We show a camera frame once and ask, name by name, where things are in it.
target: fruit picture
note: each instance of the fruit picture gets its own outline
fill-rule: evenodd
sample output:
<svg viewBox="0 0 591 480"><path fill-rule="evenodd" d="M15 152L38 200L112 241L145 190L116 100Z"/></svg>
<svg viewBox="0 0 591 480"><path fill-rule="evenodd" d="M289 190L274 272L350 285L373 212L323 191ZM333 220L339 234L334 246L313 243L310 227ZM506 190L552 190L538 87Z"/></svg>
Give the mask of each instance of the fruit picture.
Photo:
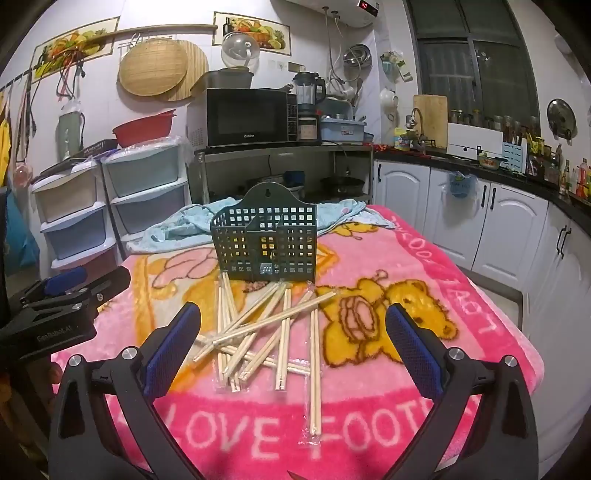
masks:
<svg viewBox="0 0 591 480"><path fill-rule="evenodd" d="M213 35L213 45L222 44L225 35L243 32L250 35L263 50L291 56L291 32L287 25L262 18L215 12L213 23L217 31Z"/></svg>
<svg viewBox="0 0 591 480"><path fill-rule="evenodd" d="M100 37L117 30L118 24L119 17L114 17L83 25L36 47L31 60L33 82L58 72L74 61L88 61L113 53L113 38Z"/></svg>

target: hanging utensil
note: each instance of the hanging utensil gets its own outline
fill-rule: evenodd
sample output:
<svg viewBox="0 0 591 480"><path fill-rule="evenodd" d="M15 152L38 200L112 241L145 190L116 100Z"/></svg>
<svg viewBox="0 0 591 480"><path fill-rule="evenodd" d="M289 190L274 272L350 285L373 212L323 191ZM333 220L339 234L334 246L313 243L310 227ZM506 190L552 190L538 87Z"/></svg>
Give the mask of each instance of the hanging utensil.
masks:
<svg viewBox="0 0 591 480"><path fill-rule="evenodd" d="M570 105L556 98L548 104L547 116L554 136L564 138L570 144L577 128L577 121Z"/></svg>

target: plastic wrapper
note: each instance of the plastic wrapper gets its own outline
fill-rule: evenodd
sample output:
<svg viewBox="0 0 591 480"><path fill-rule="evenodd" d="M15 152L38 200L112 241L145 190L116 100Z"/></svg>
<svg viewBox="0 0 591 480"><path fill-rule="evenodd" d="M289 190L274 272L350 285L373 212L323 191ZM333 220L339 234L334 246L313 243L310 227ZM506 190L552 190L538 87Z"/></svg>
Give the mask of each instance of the plastic wrapper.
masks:
<svg viewBox="0 0 591 480"><path fill-rule="evenodd" d="M178 147L178 155L185 163L191 162L193 159L193 147L191 147L188 139L170 135L169 137L156 138L155 140L148 140L122 148L106 159L104 163L139 160L140 158L149 157L173 147Z"/></svg>
<svg viewBox="0 0 591 480"><path fill-rule="evenodd" d="M322 336L319 326L320 309L310 312L307 350L309 352L310 375L305 381L306 408L301 444L319 445L322 440Z"/></svg>

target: digital display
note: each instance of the digital display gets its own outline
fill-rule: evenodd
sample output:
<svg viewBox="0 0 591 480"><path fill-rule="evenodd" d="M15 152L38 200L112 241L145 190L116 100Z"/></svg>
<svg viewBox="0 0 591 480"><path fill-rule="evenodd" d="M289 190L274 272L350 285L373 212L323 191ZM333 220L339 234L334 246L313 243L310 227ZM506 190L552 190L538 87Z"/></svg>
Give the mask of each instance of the digital display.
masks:
<svg viewBox="0 0 591 480"><path fill-rule="evenodd" d="M378 9L363 0L359 2L359 7L363 8L366 12L371 13L375 17L378 16Z"/></svg>

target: plastic bag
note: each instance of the plastic bag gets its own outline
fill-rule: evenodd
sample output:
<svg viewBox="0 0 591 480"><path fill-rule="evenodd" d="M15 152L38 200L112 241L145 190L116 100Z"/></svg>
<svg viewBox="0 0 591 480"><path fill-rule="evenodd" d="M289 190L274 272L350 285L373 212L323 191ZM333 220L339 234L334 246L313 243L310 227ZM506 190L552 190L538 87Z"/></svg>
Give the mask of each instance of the plastic bag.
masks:
<svg viewBox="0 0 591 480"><path fill-rule="evenodd" d="M6 199L6 238L4 240L4 273L14 275L39 262L39 247L18 209L13 192Z"/></svg>
<svg viewBox="0 0 591 480"><path fill-rule="evenodd" d="M478 178L475 175L464 175L456 171L449 173L449 181L446 186L446 192L451 193L455 198L473 199L476 197L476 186L478 185Z"/></svg>

